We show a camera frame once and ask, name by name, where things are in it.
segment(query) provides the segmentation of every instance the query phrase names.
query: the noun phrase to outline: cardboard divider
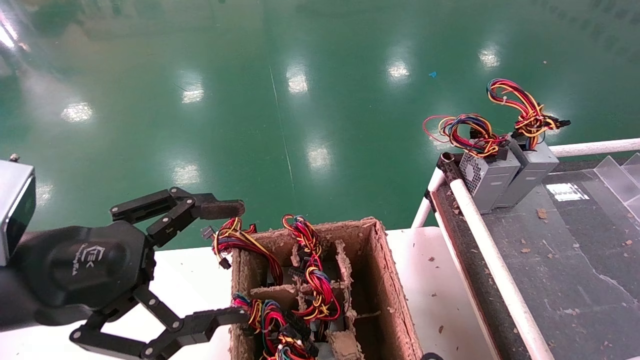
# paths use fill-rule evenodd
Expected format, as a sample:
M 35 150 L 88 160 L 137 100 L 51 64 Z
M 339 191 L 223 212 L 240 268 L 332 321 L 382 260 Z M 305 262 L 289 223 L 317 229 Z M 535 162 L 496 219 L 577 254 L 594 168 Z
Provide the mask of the cardboard divider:
M 344 331 L 327 332 L 336 360 L 419 360 L 422 349 L 382 224 L 366 218 L 314 228 L 323 246 L 323 268 L 331 279 L 329 273 L 335 274 L 331 287 L 342 306 Z M 297 244 L 288 230 L 259 233 L 254 238 L 283 267 L 299 264 Z M 306 308 L 305 295 L 312 294 L 308 284 L 289 281 L 266 288 L 265 261 L 240 250 L 234 250 L 233 259 L 232 291 L 251 299 L 273 299 L 287 309 Z M 256 348 L 262 344 L 244 338 L 239 328 L 232 326 L 231 359 L 258 359 Z

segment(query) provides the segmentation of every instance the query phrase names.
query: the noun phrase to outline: gray power supply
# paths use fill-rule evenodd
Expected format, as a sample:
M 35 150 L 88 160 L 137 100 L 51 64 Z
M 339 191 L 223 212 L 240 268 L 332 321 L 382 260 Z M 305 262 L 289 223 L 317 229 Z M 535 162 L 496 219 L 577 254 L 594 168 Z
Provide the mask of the gray power supply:
M 460 172 L 480 214 L 491 212 L 518 169 L 520 162 L 511 150 L 508 150 L 506 160 L 493 162 L 465 152 L 460 161 Z
M 494 208 L 508 208 L 518 204 L 560 162 L 545 142 L 536 145 L 535 151 L 522 151 L 518 143 L 511 140 L 509 149 L 520 162 L 520 169 L 504 193 L 498 197 Z

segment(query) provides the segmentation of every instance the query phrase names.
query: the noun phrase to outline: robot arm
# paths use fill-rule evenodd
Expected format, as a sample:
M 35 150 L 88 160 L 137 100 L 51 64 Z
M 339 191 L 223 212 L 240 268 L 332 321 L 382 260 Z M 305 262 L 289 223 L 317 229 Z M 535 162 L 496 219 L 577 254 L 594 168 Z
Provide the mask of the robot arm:
M 211 193 L 174 187 L 113 206 L 110 213 L 113 223 L 105 227 L 20 234 L 7 265 L 0 266 L 0 331 L 87 319 L 69 337 L 80 347 L 122 359 L 164 360 L 185 345 L 209 341 L 218 326 L 247 321 L 234 307 L 179 318 L 148 288 L 154 247 L 197 218 L 242 215 L 241 200 L 219 201 Z M 133 226 L 157 216 L 146 233 Z M 144 343 L 100 331 L 137 304 L 164 325 L 156 339 Z

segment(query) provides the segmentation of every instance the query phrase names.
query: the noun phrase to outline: white table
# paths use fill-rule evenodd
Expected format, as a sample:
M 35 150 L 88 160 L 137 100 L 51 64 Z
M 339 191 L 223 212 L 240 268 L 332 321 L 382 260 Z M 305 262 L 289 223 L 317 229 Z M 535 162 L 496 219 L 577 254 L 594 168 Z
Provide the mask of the white table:
M 387 234 L 423 350 L 445 360 L 496 359 L 440 229 L 421 227 Z M 218 266 L 210 248 L 161 251 L 156 260 L 156 279 L 150 289 L 179 316 L 229 305 L 231 271 Z M 0 359 L 112 359 L 69 342 L 69 334 L 79 325 L 0 333 Z M 137 306 L 103 331 L 149 341 L 162 330 L 150 313 Z M 221 327 L 208 344 L 185 347 L 172 359 L 229 360 L 229 337 L 228 326 Z

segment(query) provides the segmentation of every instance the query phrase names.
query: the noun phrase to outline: wire harness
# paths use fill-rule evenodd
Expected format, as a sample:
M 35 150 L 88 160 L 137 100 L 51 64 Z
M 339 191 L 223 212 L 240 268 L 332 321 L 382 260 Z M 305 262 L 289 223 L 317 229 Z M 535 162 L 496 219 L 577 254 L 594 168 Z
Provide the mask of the wire harness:
M 433 119 L 440 119 L 438 130 L 446 140 L 442 140 L 434 136 L 427 130 L 427 123 Z M 470 127 L 470 136 L 468 138 L 460 134 L 460 126 L 467 125 Z M 449 142 L 451 145 L 463 149 L 465 152 L 477 157 L 485 158 L 494 156 L 499 149 L 508 144 L 507 135 L 496 135 L 493 132 L 491 124 L 482 116 L 471 113 L 462 114 L 458 117 L 435 115 L 428 117 L 422 123 L 422 129 L 432 139 L 440 142 Z
M 249 314 L 247 335 L 259 335 L 264 344 L 261 359 L 315 360 L 318 349 L 309 340 L 310 330 L 297 316 L 283 311 L 274 300 L 248 300 L 240 293 L 232 297 L 232 305 Z
M 538 103 L 534 97 L 520 87 L 520 85 L 507 79 L 493 79 L 486 86 L 489 100 L 507 105 L 520 112 L 515 123 L 513 137 L 526 136 L 525 151 L 533 151 L 540 142 L 544 141 L 546 130 L 556 130 L 571 124 L 569 120 L 559 120 L 557 117 L 545 114 L 544 105 Z
M 251 224 L 247 230 L 242 230 L 242 219 L 236 217 L 225 222 L 215 233 L 211 227 L 205 228 L 202 236 L 213 240 L 211 249 L 218 258 L 218 263 L 224 269 L 231 268 L 229 260 L 224 256 L 230 254 L 232 249 L 247 250 L 266 258 L 275 284 L 282 285 L 282 267 L 269 251 L 251 237 L 251 234 L 256 232 L 255 224 Z

